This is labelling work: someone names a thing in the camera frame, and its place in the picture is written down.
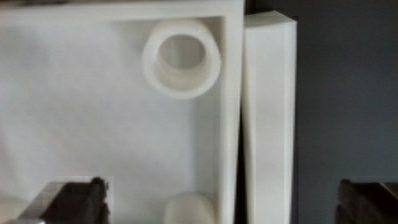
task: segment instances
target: circular hole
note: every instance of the circular hole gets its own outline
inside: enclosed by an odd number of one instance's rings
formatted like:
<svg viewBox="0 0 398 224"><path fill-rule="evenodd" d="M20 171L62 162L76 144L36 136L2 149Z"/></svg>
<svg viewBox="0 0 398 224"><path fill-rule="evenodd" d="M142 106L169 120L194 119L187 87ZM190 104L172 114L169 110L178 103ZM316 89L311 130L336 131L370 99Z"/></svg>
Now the circular hole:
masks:
<svg viewBox="0 0 398 224"><path fill-rule="evenodd" d="M176 69L192 69L204 58L204 46L199 40L187 35L172 36L160 46L160 57Z"/></svg>

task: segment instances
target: white surface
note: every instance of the white surface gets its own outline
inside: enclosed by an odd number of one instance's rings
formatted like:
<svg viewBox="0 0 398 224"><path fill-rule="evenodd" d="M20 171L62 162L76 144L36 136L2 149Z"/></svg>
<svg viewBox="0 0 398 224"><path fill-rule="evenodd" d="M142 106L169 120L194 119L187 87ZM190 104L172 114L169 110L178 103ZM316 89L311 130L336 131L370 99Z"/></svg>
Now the white surface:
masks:
<svg viewBox="0 0 398 224"><path fill-rule="evenodd" d="M243 125L251 224L290 223L295 27L295 21L277 12L245 18Z"/></svg>
<svg viewBox="0 0 398 224"><path fill-rule="evenodd" d="M171 65L163 58L165 56L178 58L178 55L181 55L176 54L172 46L163 46L167 40L178 38L178 36L192 37L204 48L204 56L199 58L199 49L192 43L194 41L187 41L181 38L174 41L179 42L178 44L183 48L181 50L187 51L187 56L192 55L197 57L195 61L199 62L192 68ZM171 97L188 99L203 95L210 90L220 74L220 52L211 31L199 20L179 19L160 22L153 28L151 37L146 42L142 66L153 87Z"/></svg>
<svg viewBox="0 0 398 224"><path fill-rule="evenodd" d="M238 1L0 10L0 200L52 181L105 177L117 224L163 222L167 200L201 193L233 223L240 111ZM160 19L199 18L222 71L194 100L158 93L142 48Z"/></svg>
<svg viewBox="0 0 398 224"><path fill-rule="evenodd" d="M178 195L167 204L165 224L215 224L213 205L199 194Z"/></svg>

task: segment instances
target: round opening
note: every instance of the round opening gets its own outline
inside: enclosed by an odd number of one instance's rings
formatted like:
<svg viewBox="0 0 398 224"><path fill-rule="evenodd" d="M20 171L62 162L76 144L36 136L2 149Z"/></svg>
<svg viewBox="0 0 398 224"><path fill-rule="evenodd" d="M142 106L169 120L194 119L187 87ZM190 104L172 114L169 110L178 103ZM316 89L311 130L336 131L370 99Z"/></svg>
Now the round opening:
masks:
<svg viewBox="0 0 398 224"><path fill-rule="evenodd" d="M190 99L211 88L220 74L220 53L211 32L195 20L167 20L144 47L144 73L156 90Z"/></svg>
<svg viewBox="0 0 398 224"><path fill-rule="evenodd" d="M160 57L176 69L192 69L204 58L204 46L199 40L187 35L172 36L160 46Z"/></svg>

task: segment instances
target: gray wall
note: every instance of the gray wall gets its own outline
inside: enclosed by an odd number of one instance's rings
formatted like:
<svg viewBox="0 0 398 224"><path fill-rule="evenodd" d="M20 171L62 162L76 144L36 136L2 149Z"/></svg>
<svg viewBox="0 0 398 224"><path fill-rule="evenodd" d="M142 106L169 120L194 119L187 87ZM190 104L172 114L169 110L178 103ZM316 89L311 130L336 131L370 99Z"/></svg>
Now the gray wall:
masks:
<svg viewBox="0 0 398 224"><path fill-rule="evenodd" d="M332 224L341 178L398 182L398 1L249 0L299 20L293 223Z"/></svg>

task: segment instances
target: white board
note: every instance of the white board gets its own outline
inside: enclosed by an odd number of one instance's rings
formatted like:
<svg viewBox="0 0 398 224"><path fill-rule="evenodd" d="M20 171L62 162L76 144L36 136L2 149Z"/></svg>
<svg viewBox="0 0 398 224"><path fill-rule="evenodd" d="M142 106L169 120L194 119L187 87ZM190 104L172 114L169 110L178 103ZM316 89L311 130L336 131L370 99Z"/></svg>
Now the white board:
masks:
<svg viewBox="0 0 398 224"><path fill-rule="evenodd" d="M69 4L0 9L0 199L101 176L112 222L158 224L178 194L203 194L233 224L242 71L240 1ZM142 74L153 27L195 18L222 68L176 99Z"/></svg>
<svg viewBox="0 0 398 224"><path fill-rule="evenodd" d="M288 224L293 173L295 21L245 17L243 128L249 223Z"/></svg>

